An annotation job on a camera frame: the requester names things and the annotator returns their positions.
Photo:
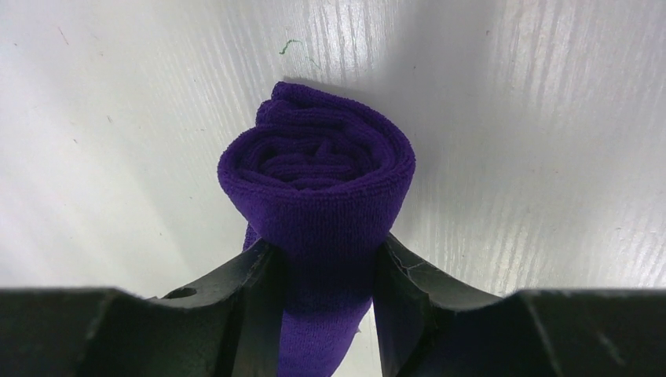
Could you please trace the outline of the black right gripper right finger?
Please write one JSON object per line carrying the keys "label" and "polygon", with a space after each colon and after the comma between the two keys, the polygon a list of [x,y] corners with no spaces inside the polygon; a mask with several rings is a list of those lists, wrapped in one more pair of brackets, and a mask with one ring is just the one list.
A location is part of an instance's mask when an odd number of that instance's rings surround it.
{"label": "black right gripper right finger", "polygon": [[497,297],[396,238],[373,292],[385,376],[662,376],[665,293],[529,289]]}

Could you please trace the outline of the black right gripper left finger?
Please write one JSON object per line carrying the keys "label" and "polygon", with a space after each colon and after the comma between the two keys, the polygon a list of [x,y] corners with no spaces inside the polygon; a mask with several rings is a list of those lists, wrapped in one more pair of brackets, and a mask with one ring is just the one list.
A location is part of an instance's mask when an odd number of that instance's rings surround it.
{"label": "black right gripper left finger", "polygon": [[4,376],[274,376],[285,261],[259,240],[162,298],[110,287],[1,292]]}

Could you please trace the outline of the purple towel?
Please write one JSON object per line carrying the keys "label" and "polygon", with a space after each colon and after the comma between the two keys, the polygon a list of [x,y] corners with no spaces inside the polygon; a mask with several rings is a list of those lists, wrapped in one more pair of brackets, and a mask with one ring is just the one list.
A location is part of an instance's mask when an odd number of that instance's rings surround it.
{"label": "purple towel", "polygon": [[401,210],[415,153],[360,102],[278,82],[222,153],[218,181],[246,245],[284,253],[280,376],[333,375],[371,306],[376,254]]}

